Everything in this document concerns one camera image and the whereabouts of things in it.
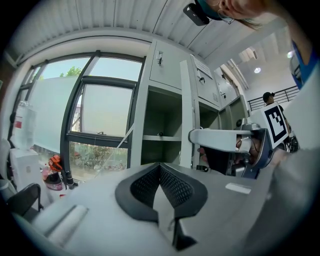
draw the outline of bottle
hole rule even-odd
[[[16,110],[11,141],[15,148],[29,150],[34,145],[37,113],[27,101],[20,101]]]

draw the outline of sky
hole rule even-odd
[[[83,69],[88,60],[89,58],[76,58],[50,63],[42,73],[43,79],[56,78],[61,73],[66,75],[72,66]],[[97,61],[90,75],[137,81],[141,65],[139,62],[103,57]]]

